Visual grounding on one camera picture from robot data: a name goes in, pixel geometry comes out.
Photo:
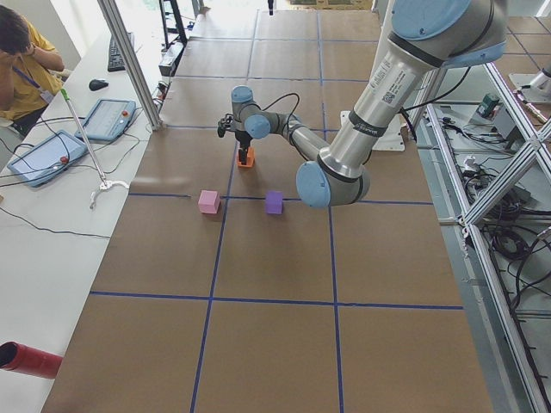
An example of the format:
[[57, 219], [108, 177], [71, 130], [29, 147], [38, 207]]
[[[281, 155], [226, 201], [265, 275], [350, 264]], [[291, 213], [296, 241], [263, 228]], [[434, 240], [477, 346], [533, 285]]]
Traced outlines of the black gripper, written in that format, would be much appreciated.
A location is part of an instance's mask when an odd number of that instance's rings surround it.
[[251, 141], [252, 136], [247, 131], [236, 130], [235, 138], [239, 142], [238, 165], [244, 166], [251, 163]]

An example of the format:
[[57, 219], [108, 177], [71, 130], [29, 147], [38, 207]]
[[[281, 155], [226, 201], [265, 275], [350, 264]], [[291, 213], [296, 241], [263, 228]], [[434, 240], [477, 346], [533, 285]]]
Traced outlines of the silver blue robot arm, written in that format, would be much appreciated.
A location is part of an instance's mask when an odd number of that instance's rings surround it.
[[339, 114], [332, 142], [319, 137], [294, 113], [261, 108], [244, 85], [231, 92], [232, 111], [218, 134], [233, 133], [238, 163], [251, 141], [280, 135], [304, 158], [296, 173], [300, 199], [310, 207], [355, 203], [370, 186], [365, 163], [393, 118], [433, 70], [483, 65], [499, 59], [506, 44], [506, 1], [395, 1], [384, 19], [389, 31], [378, 47], [386, 52], [349, 111]]

